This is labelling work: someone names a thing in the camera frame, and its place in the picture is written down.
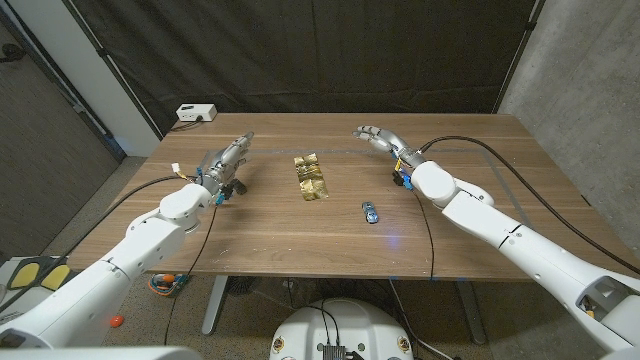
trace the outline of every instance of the white cable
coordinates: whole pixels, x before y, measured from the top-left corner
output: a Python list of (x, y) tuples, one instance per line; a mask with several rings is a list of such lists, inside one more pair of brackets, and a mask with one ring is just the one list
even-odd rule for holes
[(396, 300), (398, 301), (398, 305), (400, 305), (400, 311), (402, 312), (402, 316), (404, 317), (404, 321), (407, 324), (407, 328), (409, 329), (409, 332), (411, 333), (411, 335), (413, 335), (414, 338), (416, 338), (416, 341), (418, 341), (420, 343), (420, 345), (424, 346), (425, 348), (427, 348), (428, 350), (431, 350), (432, 352), (442, 356), (443, 358), (447, 359), (447, 360), (453, 360), (449, 355), (443, 353), (442, 351), (434, 348), (433, 346), (427, 344), (426, 342), (420, 340), (420, 338), (418, 338), (418, 336), (416, 336), (416, 333), (413, 332), (413, 329), (411, 328), (411, 325), (409, 325), (409, 319), (407, 319), (407, 315), (404, 312), (404, 308), (402, 307), (402, 302), (400, 301), (400, 296), (398, 296), (398, 292), (396, 291), (395, 286), (393, 286), (393, 281), (391, 281), (391, 279), (389, 279), (389, 285), (391, 285), (391, 290), (393, 291), (393, 294), (396, 296)]

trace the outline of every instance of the small toy car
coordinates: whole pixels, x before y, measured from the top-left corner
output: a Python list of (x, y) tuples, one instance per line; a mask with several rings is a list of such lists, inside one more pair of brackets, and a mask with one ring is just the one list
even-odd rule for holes
[(362, 211), (364, 211), (364, 218), (369, 224), (375, 224), (378, 222), (378, 214), (376, 214), (376, 208), (373, 207), (372, 202), (363, 202)]

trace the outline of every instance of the concrete wall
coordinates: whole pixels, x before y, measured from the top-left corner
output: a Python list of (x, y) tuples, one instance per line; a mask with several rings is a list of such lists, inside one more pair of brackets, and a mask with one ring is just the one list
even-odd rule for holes
[(640, 1), (548, 0), (499, 109), (520, 119), (636, 257), (639, 77)]

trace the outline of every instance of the black panel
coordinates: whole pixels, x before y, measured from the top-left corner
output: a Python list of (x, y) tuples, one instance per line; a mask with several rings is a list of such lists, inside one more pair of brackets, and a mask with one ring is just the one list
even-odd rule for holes
[(163, 132), (220, 112), (491, 112), (526, 1), (76, 1)]

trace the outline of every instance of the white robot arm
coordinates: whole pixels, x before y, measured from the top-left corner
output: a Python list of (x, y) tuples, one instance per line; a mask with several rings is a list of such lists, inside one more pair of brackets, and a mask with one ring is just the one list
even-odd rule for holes
[(411, 184), (444, 216), (542, 285), (607, 352), (640, 346), (640, 280), (583, 261), (508, 217), (486, 191), (426, 161), (391, 131), (361, 126), (353, 135), (413, 167)]
[(253, 133), (220, 152), (209, 169), (160, 207), (136, 218), (125, 238), (100, 260), (26, 314), (0, 326), (0, 348), (99, 346), (132, 281), (175, 254), (198, 214), (219, 203), (246, 162)]

